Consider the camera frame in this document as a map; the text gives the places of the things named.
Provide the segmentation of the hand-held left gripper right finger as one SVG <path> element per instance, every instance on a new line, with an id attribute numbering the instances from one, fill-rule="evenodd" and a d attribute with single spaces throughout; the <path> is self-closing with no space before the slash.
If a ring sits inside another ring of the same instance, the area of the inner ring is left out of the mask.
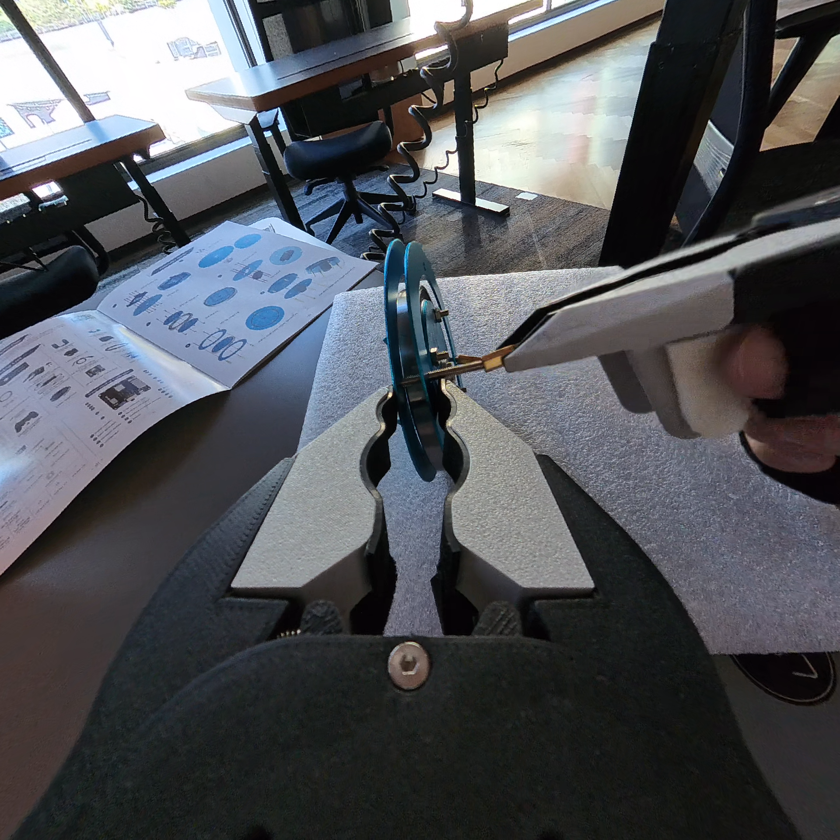
<path id="1" fill-rule="evenodd" d="M 444 504 L 434 596 L 446 635 L 469 635 L 492 602 L 587 597 L 595 585 L 531 447 L 446 382 Z"/>

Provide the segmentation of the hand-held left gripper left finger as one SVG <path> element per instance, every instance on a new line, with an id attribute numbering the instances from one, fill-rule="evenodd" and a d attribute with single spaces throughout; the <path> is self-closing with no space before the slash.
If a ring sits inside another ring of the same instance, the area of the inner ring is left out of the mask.
<path id="1" fill-rule="evenodd" d="M 381 388 L 300 450 L 232 581 L 240 595 L 334 604 L 382 634 L 396 588 L 377 485 L 391 467 L 396 400 Z"/>

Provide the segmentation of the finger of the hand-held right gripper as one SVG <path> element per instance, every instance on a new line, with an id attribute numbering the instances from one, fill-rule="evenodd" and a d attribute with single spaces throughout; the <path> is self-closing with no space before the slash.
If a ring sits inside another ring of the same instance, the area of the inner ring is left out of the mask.
<path id="1" fill-rule="evenodd" d="M 676 270 L 557 300 L 507 355 L 508 371 L 597 357 L 620 403 L 655 413 L 678 438 L 721 438 L 739 430 L 739 397 L 716 368 L 719 333 L 733 319 L 724 270 Z"/>
<path id="2" fill-rule="evenodd" d="M 658 256 L 643 264 L 628 268 L 618 275 L 602 278 L 588 286 L 566 291 L 560 297 L 548 301 L 537 307 L 516 329 L 500 343 L 500 348 L 509 345 L 518 345 L 523 342 L 549 314 L 558 308 L 571 305 L 579 301 L 598 298 L 608 291 L 623 288 L 630 284 L 646 279 L 657 277 L 672 270 L 678 270 L 684 266 L 693 266 L 706 259 L 711 259 L 727 250 L 736 247 L 741 242 L 749 241 L 751 234 L 745 231 L 727 234 L 718 238 L 709 239 L 687 248 L 681 248 Z"/>

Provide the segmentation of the blue metal turntable assembly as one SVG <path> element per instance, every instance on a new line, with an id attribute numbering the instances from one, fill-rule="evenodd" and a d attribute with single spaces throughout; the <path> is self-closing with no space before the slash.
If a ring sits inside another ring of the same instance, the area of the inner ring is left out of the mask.
<path id="1" fill-rule="evenodd" d="M 469 465 L 452 421 L 463 395 L 455 381 L 400 385 L 401 379 L 450 366 L 457 352 L 448 318 L 437 322 L 433 308 L 446 309 L 434 271 L 421 246 L 391 242 L 384 263 L 385 329 L 398 421 L 416 472 L 425 481 L 446 471 L 457 487 Z"/>

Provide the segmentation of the round black desk grommet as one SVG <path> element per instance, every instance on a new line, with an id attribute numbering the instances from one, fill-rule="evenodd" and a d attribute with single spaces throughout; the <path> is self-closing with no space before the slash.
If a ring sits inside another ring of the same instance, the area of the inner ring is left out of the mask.
<path id="1" fill-rule="evenodd" d="M 837 671 L 828 653 L 739 654 L 730 658 L 754 685 L 793 705 L 825 702 L 837 686 Z"/>

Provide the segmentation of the person's right hand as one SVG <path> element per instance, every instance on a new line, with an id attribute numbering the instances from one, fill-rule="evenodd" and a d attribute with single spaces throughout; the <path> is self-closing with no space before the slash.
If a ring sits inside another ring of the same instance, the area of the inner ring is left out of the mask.
<path id="1" fill-rule="evenodd" d="M 753 402 L 780 399 L 788 367 L 782 342 L 764 327 L 736 336 L 721 357 L 731 389 Z M 819 501 L 838 503 L 838 416 L 774 418 L 753 404 L 741 439 L 765 475 Z"/>

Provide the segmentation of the white foam sheet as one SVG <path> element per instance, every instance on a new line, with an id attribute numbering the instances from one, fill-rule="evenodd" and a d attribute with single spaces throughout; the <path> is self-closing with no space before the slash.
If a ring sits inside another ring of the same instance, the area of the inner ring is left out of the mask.
<path id="1" fill-rule="evenodd" d="M 557 269 L 439 280 L 458 351 L 494 350 L 538 305 L 614 275 Z M 300 446 L 391 383 L 381 288 L 338 296 Z M 715 655 L 838 652 L 838 509 L 763 475 L 736 437 L 679 440 L 623 410 L 596 360 L 469 374 L 467 395 L 549 455 L 654 561 Z M 446 474 L 422 481 L 402 431 L 382 479 L 398 573 L 386 632 L 439 634 Z"/>

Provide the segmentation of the black office chair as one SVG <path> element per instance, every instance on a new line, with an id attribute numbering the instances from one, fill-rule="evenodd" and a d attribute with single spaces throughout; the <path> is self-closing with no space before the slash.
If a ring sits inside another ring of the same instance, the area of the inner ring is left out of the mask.
<path id="1" fill-rule="evenodd" d="M 815 145 L 760 152 L 764 131 L 839 30 L 838 2 L 748 2 L 675 211 L 680 244 L 838 186 L 838 102 Z"/>
<path id="2" fill-rule="evenodd" d="M 1 339 L 87 300 L 99 282 L 89 252 L 72 246 L 44 269 L 1 279 Z"/>

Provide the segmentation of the open instruction booklet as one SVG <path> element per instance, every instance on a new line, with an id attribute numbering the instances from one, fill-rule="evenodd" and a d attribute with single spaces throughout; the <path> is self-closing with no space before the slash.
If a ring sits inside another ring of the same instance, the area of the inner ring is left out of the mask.
<path id="1" fill-rule="evenodd" d="M 2 327 L 2 571 L 145 430 L 230 391 L 374 268 L 226 222 L 94 310 Z"/>

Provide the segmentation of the black stool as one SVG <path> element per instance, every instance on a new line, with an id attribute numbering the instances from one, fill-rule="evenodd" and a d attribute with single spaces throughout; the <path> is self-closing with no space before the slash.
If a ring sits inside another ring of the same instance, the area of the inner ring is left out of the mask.
<path id="1" fill-rule="evenodd" d="M 332 216 L 334 222 L 326 243 L 331 244 L 343 226 L 354 218 L 357 224 L 363 217 L 381 223 L 387 230 L 400 233 L 395 222 L 388 222 L 372 203 L 390 200 L 389 195 L 358 192 L 354 179 L 379 168 L 378 162 L 392 149 L 392 133 L 383 121 L 353 129 L 348 133 L 321 140 L 300 140 L 291 143 L 283 156 L 289 174 L 306 183 L 304 193 L 310 195 L 316 186 L 336 182 L 343 188 L 343 198 L 305 223 L 313 235 L 312 226 Z"/>

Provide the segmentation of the large window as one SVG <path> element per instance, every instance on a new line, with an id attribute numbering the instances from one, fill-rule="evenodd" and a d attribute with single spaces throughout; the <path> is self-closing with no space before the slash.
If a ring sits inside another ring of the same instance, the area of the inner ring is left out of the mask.
<path id="1" fill-rule="evenodd" d="M 158 154 L 230 129 L 186 89 L 248 65 L 225 2 L 18 2 L 93 116 L 158 123 Z M 659 11 L 663 2 L 531 2 L 511 21 L 500 78 Z M 81 118 L 2 14 L 1 148 L 78 126 Z"/>

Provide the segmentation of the black metal frame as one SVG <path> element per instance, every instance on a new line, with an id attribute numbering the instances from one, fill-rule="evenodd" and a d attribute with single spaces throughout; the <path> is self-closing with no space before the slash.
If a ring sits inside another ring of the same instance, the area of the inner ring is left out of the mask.
<path id="1" fill-rule="evenodd" d="M 655 257 L 742 30 L 745 1 L 667 1 L 649 48 L 598 264 Z"/>

